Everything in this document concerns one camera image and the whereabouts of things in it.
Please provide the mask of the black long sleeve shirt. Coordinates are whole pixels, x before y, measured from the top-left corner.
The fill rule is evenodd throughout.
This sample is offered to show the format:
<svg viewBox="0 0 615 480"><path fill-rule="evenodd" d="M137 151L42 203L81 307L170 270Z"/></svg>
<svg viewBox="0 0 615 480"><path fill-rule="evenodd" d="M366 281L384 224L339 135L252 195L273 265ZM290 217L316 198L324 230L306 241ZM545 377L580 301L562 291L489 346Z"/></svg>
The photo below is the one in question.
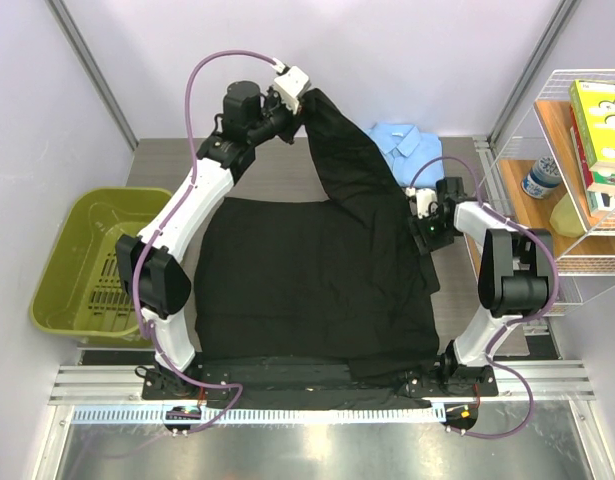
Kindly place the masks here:
<svg viewBox="0 0 615 480"><path fill-rule="evenodd" d="M195 330L214 359L344 360L384 383L437 357L439 280L375 143L320 90L305 97L320 202L227 198L204 234Z"/></svg>

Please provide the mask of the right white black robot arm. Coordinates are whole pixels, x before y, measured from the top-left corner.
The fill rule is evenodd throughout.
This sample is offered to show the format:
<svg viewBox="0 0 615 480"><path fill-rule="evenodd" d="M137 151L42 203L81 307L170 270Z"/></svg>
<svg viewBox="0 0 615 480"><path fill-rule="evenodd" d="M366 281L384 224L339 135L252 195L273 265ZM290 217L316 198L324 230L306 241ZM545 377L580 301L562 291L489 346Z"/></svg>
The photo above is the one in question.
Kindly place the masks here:
<svg viewBox="0 0 615 480"><path fill-rule="evenodd" d="M491 392L494 359L500 345L522 321L549 307L555 285L551 234L528 230L465 194L458 177L436 187L408 187L414 205L409 228L421 254L470 238L480 251L479 307L450 341L430 373L432 391L447 396Z"/></svg>

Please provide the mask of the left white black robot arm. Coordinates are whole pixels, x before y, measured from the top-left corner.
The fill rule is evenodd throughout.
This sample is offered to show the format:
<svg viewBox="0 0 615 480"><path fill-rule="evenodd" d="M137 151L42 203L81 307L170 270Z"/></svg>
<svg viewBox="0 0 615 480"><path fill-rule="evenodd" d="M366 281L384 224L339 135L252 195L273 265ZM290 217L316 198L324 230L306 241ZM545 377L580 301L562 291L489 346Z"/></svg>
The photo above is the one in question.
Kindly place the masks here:
<svg viewBox="0 0 615 480"><path fill-rule="evenodd" d="M288 76L275 79L267 91L251 81L230 84L213 131L191 147L185 180L137 235L118 239L121 286L142 336L156 348L155 365L143 375L148 396L187 399L203 389L184 314L192 284L181 262L199 227L254 162L256 148L275 137L293 143L310 86Z"/></svg>

